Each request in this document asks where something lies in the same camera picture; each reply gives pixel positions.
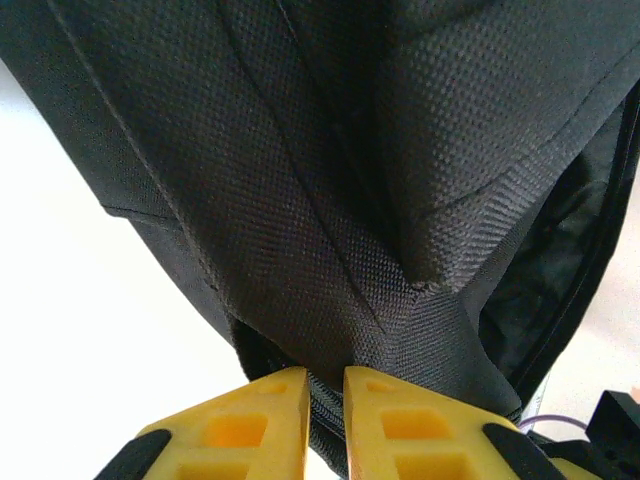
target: woven nylon fabric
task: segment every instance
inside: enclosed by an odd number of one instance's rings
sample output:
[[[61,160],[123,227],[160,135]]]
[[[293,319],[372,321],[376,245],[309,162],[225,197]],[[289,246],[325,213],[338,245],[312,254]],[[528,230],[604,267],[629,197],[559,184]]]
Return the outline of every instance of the woven nylon fabric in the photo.
[[[640,1],[356,3],[48,1],[228,318],[510,414],[460,292],[640,76]]]

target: white surface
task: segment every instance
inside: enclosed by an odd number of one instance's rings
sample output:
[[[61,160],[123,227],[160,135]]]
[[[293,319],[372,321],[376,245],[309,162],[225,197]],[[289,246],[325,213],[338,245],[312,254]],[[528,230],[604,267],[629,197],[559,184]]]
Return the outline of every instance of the white surface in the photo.
[[[146,424],[245,377],[129,224],[104,214],[1,63],[0,155],[0,477],[91,479]],[[630,209],[541,413],[586,420],[603,388],[640,383],[638,195]],[[335,478],[315,455],[308,471]]]

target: purple wire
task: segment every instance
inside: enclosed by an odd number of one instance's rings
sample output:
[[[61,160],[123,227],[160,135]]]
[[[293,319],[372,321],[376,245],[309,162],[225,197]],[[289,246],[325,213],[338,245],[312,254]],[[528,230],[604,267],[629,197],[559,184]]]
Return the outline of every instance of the purple wire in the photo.
[[[564,422],[573,425],[574,427],[581,428],[582,430],[587,429],[587,425],[585,423],[564,415],[536,415],[535,417],[530,417],[520,422],[518,428],[523,429],[536,422]]]

